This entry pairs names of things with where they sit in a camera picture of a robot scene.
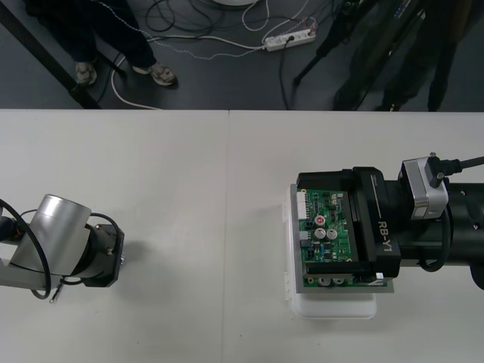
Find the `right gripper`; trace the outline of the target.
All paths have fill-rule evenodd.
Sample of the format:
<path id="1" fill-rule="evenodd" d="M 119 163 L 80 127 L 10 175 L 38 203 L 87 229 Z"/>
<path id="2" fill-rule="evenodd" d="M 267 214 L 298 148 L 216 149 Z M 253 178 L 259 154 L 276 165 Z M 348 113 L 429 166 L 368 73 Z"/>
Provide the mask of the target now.
<path id="1" fill-rule="evenodd" d="M 332 172 L 302 172 L 300 189 L 349 191 L 349 205 L 360 262 L 307 262 L 308 275 L 354 275 L 362 284 L 381 287 L 399 275 L 401 251 L 392 223 L 386 182 L 374 167 Z"/>

